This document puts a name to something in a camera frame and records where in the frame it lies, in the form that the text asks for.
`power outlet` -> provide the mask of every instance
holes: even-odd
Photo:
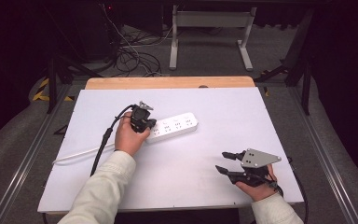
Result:
[[[150,130],[146,143],[154,143],[197,130],[199,122],[192,113],[185,113],[167,119],[160,119]]]

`white shirt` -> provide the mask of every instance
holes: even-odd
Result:
[[[124,190],[135,171],[135,160],[123,151],[115,151],[89,178],[76,196],[63,223],[114,223]],[[276,193],[252,203],[257,224],[303,223],[293,208]]]

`person's right hand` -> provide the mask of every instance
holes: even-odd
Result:
[[[267,167],[268,167],[268,172],[272,176],[272,178],[275,181],[278,181],[277,177],[274,175],[274,172],[272,170],[272,165],[269,164],[269,165],[267,165]],[[260,186],[255,187],[255,188],[251,187],[251,186],[249,186],[247,184],[244,184],[242,182],[237,182],[237,183],[235,183],[235,185],[238,188],[240,188],[243,192],[245,192],[246,194],[251,196],[251,198],[255,202],[261,201],[261,200],[271,196],[272,194],[276,193],[275,189],[270,188],[268,184],[262,184]]]
[[[115,149],[134,156],[149,135],[150,128],[146,128],[143,133],[136,133],[131,127],[131,112],[126,112],[117,127]]]

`gray carpet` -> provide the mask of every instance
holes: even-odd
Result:
[[[200,31],[184,31],[179,36],[178,64],[175,71],[168,69],[170,40],[158,46],[137,48],[156,56],[161,62],[162,74],[167,76],[251,76],[258,77],[261,71],[271,70],[280,65],[296,29],[281,31],[279,28],[254,27],[248,42],[248,52],[254,72],[246,72],[241,61],[236,40],[241,38],[241,29],[223,29],[218,35],[206,35]],[[116,71],[105,72],[108,76]],[[145,70],[138,68],[131,73],[139,76]],[[284,75],[276,76],[267,84],[269,96],[263,95],[275,129],[282,141],[286,154],[293,158],[293,165],[309,199],[309,223],[346,223],[346,218],[331,188],[321,162],[319,161],[310,133],[304,123],[297,100],[282,84]],[[68,95],[77,96],[85,86],[85,78],[77,77]],[[35,83],[30,95],[35,93]],[[295,88],[300,91],[301,85]],[[41,214],[36,212],[43,184],[51,169],[62,141],[62,135],[54,132],[68,124],[76,102],[62,102],[47,130],[32,169],[27,174],[21,190],[13,204],[7,209],[5,223],[43,223]],[[0,200],[10,183],[14,172],[21,165],[36,132],[46,116],[48,102],[37,101],[22,111],[0,132]],[[345,188],[358,212],[358,170],[334,132],[324,109],[318,100],[315,84],[312,83],[310,97],[310,119],[337,167]],[[300,217],[304,216],[304,204],[295,204]],[[48,223],[56,223],[60,216],[48,216]],[[250,207],[240,209],[241,223],[250,223],[254,217]]]

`white tabletop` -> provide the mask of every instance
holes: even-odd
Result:
[[[242,171],[239,161],[224,159],[221,153],[239,153],[246,148],[280,156],[282,161],[274,163],[273,168],[285,192],[284,199],[303,202],[258,88],[82,91],[57,158],[99,147],[115,116],[127,105],[140,101],[155,108],[151,119],[191,112],[199,126],[193,133],[142,146],[134,158],[137,168],[120,210],[249,205],[250,197],[214,167]],[[112,134],[108,144],[114,138]],[[112,152],[107,148],[99,164]],[[95,154],[52,167],[38,212],[69,211],[90,176]]]

